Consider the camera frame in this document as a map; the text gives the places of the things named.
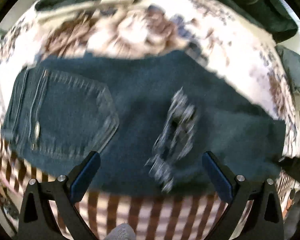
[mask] silver screw head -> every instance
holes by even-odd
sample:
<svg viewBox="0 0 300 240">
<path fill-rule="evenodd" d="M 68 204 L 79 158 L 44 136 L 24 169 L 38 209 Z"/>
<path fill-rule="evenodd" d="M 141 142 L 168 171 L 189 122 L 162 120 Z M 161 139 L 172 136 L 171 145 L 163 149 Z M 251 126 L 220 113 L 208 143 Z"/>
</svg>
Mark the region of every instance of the silver screw head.
<svg viewBox="0 0 300 240">
<path fill-rule="evenodd" d="M 34 183 L 35 183 L 35 179 L 29 180 L 29 184 L 30 184 L 30 185 L 33 185 Z"/>
<path fill-rule="evenodd" d="M 273 182 L 273 179 L 267 179 L 267 182 L 269 185 L 272 185 L 274 182 Z"/>
<path fill-rule="evenodd" d="M 66 179 L 66 175 L 60 175 L 58 177 L 58 181 L 64 181 Z"/>
<path fill-rule="evenodd" d="M 243 175 L 238 175 L 237 180 L 243 182 L 246 178 Z"/>
</svg>

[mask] dark blue jeans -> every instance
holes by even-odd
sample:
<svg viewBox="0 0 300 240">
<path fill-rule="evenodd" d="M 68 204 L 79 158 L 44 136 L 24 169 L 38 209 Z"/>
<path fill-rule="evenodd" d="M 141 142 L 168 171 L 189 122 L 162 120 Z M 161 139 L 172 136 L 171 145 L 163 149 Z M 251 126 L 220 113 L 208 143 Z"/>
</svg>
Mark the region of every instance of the dark blue jeans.
<svg viewBox="0 0 300 240">
<path fill-rule="evenodd" d="M 28 161 L 44 155 L 80 162 L 100 152 L 118 125 L 105 84 L 39 66 L 17 76 L 1 132 Z"/>
<path fill-rule="evenodd" d="M 91 189 L 161 195 L 166 180 L 154 178 L 156 164 L 160 166 L 156 155 L 169 164 L 175 156 L 162 154 L 166 144 L 159 142 L 169 139 L 165 127 L 171 100 L 181 88 L 187 96 L 185 108 L 196 109 L 196 127 L 190 135 L 192 148 L 185 141 L 184 156 L 170 165 L 170 194 L 214 191 L 201 164 L 207 150 L 248 180 L 279 175 L 272 160 L 282 155 L 284 122 L 273 120 L 182 51 L 139 60 L 88 54 L 48 58 L 18 76 L 4 137 L 19 157 L 53 176 L 68 174 L 90 150 L 97 150 L 101 167 Z M 114 109 L 120 125 L 111 136 L 118 125 Z M 172 121 L 178 119 L 178 114 L 171 114 Z"/>
</svg>

